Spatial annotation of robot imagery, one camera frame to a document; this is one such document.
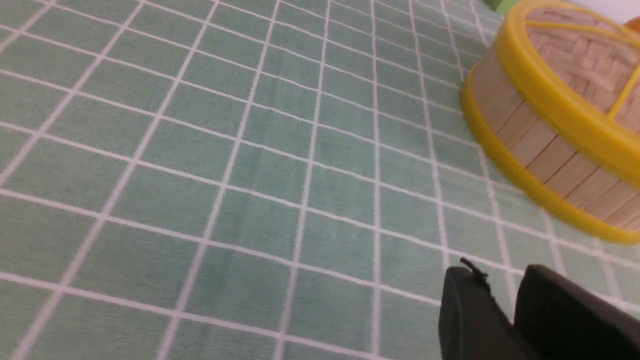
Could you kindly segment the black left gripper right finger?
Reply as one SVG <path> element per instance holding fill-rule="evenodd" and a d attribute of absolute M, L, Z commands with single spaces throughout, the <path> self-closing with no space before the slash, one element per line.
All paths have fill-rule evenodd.
<path fill-rule="evenodd" d="M 514 326 L 543 360 L 637 360 L 638 319 L 541 264 L 526 267 Z"/>

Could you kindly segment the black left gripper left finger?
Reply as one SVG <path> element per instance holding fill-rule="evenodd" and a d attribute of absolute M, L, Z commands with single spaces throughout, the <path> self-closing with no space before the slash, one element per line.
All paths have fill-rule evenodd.
<path fill-rule="evenodd" d="M 446 269 L 438 336 L 444 360 L 535 360 L 494 298 L 488 274 L 466 258 Z"/>

